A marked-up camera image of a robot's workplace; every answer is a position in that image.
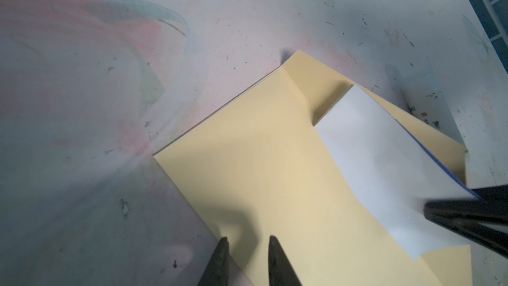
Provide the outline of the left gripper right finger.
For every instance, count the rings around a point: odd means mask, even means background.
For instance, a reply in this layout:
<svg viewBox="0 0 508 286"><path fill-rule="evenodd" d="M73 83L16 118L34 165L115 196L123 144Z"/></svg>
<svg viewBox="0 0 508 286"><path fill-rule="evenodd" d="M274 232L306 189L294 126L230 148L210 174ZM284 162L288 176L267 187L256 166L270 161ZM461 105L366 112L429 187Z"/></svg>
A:
<svg viewBox="0 0 508 286"><path fill-rule="evenodd" d="M268 271L270 286L302 285L283 247L274 235L271 235L269 239Z"/></svg>

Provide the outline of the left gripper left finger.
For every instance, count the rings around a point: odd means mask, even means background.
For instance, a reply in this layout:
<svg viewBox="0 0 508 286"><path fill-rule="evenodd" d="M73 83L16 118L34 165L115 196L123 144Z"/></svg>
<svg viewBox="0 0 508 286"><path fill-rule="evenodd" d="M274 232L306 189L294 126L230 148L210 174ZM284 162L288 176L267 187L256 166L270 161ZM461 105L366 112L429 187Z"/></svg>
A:
<svg viewBox="0 0 508 286"><path fill-rule="evenodd" d="M217 246L202 274L198 286L228 286L230 245L226 237Z"/></svg>

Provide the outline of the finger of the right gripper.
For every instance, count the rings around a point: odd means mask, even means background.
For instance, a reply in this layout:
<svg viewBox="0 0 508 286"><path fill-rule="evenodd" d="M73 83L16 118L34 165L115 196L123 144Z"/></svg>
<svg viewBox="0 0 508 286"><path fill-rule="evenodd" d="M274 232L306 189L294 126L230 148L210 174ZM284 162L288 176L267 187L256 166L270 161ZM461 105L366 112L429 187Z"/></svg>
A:
<svg viewBox="0 0 508 286"><path fill-rule="evenodd" d="M507 258L507 185L474 190L481 196L470 215L475 241Z"/></svg>
<svg viewBox="0 0 508 286"><path fill-rule="evenodd" d="M429 201L423 209L425 218L464 219L507 226L506 200L442 200Z"/></svg>

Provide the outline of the yellow envelope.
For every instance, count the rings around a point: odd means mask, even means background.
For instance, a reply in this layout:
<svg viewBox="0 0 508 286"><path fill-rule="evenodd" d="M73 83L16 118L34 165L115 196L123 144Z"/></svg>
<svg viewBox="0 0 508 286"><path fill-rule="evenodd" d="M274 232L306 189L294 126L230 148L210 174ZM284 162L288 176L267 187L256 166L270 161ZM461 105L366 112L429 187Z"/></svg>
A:
<svg viewBox="0 0 508 286"><path fill-rule="evenodd" d="M315 129L364 89L464 184L462 144L302 51L156 154L254 285L277 237L304 285L471 285L470 245L413 259L354 196Z"/></svg>

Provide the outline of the white letter blue border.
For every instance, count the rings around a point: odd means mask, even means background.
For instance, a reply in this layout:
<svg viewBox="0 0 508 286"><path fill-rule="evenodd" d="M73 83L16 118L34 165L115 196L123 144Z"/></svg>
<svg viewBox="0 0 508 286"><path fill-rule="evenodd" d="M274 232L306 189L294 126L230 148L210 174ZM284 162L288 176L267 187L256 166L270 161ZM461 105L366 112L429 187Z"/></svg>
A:
<svg viewBox="0 0 508 286"><path fill-rule="evenodd" d="M470 243L428 221L423 209L478 195L364 89L351 86L315 129L354 196L413 259Z"/></svg>

